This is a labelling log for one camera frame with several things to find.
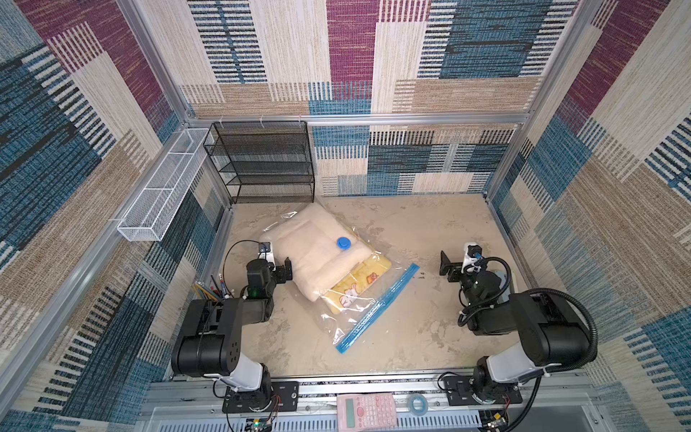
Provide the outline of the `cream fleece blanket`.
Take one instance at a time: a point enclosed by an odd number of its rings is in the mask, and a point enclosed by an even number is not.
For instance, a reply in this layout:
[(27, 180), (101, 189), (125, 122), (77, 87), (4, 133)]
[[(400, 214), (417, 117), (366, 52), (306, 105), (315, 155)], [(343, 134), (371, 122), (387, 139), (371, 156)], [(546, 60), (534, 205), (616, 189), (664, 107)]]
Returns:
[[(341, 250), (337, 239), (347, 237), (352, 246)], [(259, 238), (272, 244), (279, 263), (293, 263), (293, 282), (309, 301), (316, 302), (355, 266), (374, 251), (322, 205), (311, 203), (295, 216)]]

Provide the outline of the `yellow cartoon print blanket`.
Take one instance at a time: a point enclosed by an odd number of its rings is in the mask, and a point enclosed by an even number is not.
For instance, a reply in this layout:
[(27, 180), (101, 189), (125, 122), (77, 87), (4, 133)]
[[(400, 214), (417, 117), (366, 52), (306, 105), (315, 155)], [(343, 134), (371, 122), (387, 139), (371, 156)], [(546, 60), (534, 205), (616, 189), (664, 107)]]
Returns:
[(334, 314), (344, 311), (363, 311), (373, 302), (365, 292), (376, 281), (390, 271), (392, 261), (380, 254), (374, 254), (355, 266), (335, 286), (322, 295), (322, 301)]

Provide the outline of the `clear vacuum bag blue zipper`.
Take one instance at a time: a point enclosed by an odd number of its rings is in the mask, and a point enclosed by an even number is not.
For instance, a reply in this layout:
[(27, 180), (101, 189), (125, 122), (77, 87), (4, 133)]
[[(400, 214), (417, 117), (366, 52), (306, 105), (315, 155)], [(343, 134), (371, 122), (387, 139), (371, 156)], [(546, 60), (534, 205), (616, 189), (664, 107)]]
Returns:
[(284, 214), (259, 241), (260, 257), (292, 267), (297, 300), (341, 354), (363, 338), (419, 271), (319, 203)]

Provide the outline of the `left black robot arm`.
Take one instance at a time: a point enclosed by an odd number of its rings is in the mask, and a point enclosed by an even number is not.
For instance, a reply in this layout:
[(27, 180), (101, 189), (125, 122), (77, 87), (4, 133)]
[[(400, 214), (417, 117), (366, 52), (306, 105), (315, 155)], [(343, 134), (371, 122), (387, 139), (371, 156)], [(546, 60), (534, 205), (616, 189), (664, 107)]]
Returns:
[(291, 260), (275, 266), (256, 258), (246, 270), (248, 286), (239, 297), (190, 303), (174, 344), (172, 370), (224, 384), (220, 398), (227, 415), (295, 411), (299, 384), (273, 383), (266, 365), (241, 352), (243, 328), (267, 322), (275, 307), (275, 288), (293, 279)]

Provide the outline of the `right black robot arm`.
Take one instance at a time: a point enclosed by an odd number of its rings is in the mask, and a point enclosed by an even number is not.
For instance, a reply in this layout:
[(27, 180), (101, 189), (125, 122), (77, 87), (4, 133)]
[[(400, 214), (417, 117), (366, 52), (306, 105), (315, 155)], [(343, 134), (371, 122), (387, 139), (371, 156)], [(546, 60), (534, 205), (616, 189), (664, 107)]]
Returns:
[(475, 336), (518, 335), (518, 343), (481, 357), (469, 375), (444, 373), (438, 384), (452, 406), (519, 403), (519, 385), (580, 369), (597, 357), (599, 332), (587, 308), (568, 293), (517, 292), (509, 263), (470, 243), (461, 262), (440, 255), (439, 274), (459, 285), (458, 326)]

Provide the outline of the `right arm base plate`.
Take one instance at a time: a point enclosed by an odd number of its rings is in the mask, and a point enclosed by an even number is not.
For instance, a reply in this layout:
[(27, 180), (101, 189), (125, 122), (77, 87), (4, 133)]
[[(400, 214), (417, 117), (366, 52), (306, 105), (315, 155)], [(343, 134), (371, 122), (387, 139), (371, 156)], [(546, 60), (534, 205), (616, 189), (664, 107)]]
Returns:
[(521, 404), (523, 396), (514, 383), (481, 382), (468, 374), (444, 373), (437, 385), (450, 406)]

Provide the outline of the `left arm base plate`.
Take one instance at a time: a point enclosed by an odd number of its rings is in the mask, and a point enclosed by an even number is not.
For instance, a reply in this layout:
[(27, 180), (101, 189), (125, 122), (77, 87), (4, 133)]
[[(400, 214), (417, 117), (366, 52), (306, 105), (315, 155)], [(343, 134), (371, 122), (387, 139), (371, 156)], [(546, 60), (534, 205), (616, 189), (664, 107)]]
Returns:
[(293, 412), (297, 410), (300, 384), (297, 381), (279, 381), (261, 384), (251, 392), (226, 390), (223, 398), (224, 414), (268, 413), (271, 410)]

